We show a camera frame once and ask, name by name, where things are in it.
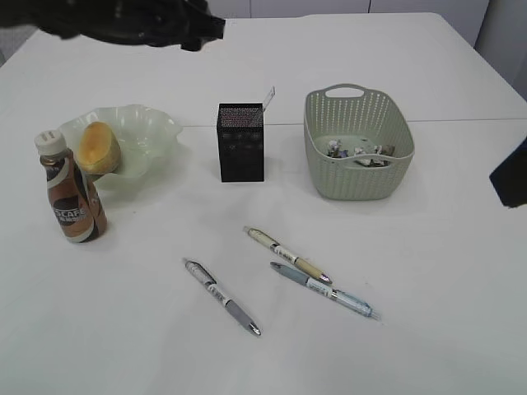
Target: black box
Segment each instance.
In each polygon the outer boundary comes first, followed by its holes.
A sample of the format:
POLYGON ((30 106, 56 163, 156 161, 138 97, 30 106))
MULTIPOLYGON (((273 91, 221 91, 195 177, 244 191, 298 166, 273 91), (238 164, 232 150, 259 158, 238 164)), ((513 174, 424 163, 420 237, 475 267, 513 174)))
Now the black box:
POLYGON ((223 183, 264 181, 262 104, 221 103, 217 146, 223 183))

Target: bottle cap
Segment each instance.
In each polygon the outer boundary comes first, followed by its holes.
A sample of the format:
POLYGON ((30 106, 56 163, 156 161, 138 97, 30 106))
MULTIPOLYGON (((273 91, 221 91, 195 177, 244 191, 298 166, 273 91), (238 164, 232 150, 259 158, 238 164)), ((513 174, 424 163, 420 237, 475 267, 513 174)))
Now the bottle cap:
POLYGON ((41 156, 54 156, 68 148, 63 134, 57 130, 39 134, 35 137, 35 145, 41 156))

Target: bread roll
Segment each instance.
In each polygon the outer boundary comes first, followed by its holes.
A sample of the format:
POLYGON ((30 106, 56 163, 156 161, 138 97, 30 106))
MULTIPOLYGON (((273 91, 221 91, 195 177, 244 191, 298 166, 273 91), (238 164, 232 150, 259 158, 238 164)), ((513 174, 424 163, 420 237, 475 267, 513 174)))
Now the bread roll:
POLYGON ((121 148, 110 126, 104 122, 88 125, 77 151, 77 162, 88 174, 106 174, 117 168, 121 148))

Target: ballpoint pen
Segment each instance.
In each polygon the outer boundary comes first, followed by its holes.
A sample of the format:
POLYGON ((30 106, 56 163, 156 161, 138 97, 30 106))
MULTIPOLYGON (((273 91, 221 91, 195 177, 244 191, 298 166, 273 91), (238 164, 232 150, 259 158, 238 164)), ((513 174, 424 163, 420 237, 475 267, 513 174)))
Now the ballpoint pen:
POLYGON ((353 295, 350 295, 341 290, 334 290, 330 286, 326 286, 320 281, 310 278, 306 274, 299 272, 287 265, 282 265, 281 263, 271 262, 271 266, 281 275, 287 277, 290 280, 300 284, 301 286, 307 286, 309 289, 318 292, 319 294, 329 298, 342 306, 347 307, 350 310, 353 310, 364 317, 373 318, 380 320, 380 315, 374 311, 368 303, 364 300, 360 300, 353 295))
POLYGON ((226 295, 226 293, 218 286, 216 280, 214 280, 202 265, 187 258, 184 258, 183 262, 190 274, 192 274, 196 280, 201 282, 201 284, 217 299, 218 302, 223 304, 225 310, 227 310, 242 327, 255 336, 260 336, 262 334, 251 317, 249 317, 249 315, 247 315, 234 300, 226 295))
POLYGON ((314 267, 305 259, 297 257, 295 254, 285 249, 276 240, 271 239, 261 230, 249 228, 248 226, 246 226, 244 227, 244 232, 247 233, 247 235, 249 235, 252 239, 258 241, 264 247, 267 247, 268 249, 273 251, 276 255, 284 258, 291 265, 294 265, 300 270, 302 270, 304 273, 309 274, 314 279, 322 281, 324 284, 333 284, 331 279, 326 276, 320 269, 314 267))

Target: green basket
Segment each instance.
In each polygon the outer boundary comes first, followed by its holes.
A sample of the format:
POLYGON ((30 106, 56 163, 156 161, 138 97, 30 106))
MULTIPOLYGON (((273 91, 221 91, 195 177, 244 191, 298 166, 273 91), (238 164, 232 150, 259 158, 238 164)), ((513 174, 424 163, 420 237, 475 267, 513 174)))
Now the green basket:
POLYGON ((408 124, 385 93, 353 84, 313 91, 305 98, 304 140, 311 179, 319 193, 337 200, 375 200, 388 197, 401 183, 413 157, 408 124), (329 97, 328 91, 352 88, 360 97, 329 97), (391 145, 394 156, 377 154, 336 159, 327 156, 329 140, 355 146, 391 145), (387 160, 385 167, 364 167, 357 159, 387 160))

